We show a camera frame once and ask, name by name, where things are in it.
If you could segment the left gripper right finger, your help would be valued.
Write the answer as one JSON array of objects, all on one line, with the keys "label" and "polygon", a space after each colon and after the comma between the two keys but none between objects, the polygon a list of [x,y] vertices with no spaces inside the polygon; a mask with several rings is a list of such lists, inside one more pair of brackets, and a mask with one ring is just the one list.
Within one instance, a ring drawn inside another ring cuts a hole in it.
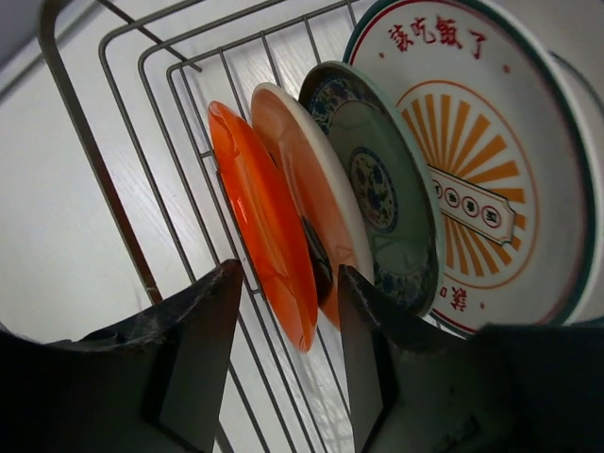
[{"label": "left gripper right finger", "polygon": [[357,451],[602,450],[602,327],[489,325],[464,340],[347,265],[338,300]]}]

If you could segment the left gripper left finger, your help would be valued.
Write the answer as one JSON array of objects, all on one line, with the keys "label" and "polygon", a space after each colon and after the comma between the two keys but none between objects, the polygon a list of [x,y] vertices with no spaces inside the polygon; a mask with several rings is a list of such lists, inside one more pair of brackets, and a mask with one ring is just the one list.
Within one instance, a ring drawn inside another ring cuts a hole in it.
[{"label": "left gripper left finger", "polygon": [[211,451],[242,288],[229,259],[78,341],[3,331],[2,450]]}]

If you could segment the orange translucent plate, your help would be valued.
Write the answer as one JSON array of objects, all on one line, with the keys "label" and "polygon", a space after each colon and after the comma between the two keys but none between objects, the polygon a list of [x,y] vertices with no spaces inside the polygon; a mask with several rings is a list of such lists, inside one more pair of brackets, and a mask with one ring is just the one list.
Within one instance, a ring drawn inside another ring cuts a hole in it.
[{"label": "orange translucent plate", "polygon": [[308,352],[318,297],[306,235],[284,175],[252,127],[219,101],[208,106],[219,176],[260,286],[290,342]]}]

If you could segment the cream peach plate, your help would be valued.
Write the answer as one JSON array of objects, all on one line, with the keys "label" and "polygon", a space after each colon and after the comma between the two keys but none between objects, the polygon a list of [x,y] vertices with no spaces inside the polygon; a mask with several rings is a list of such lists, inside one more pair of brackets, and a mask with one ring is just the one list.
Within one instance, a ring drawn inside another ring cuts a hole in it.
[{"label": "cream peach plate", "polygon": [[251,124],[285,176],[299,215],[323,246],[332,288],[319,297],[319,308],[339,329],[339,267],[353,266],[374,281],[360,207],[344,167],[310,114],[274,83],[262,82],[254,89]]}]

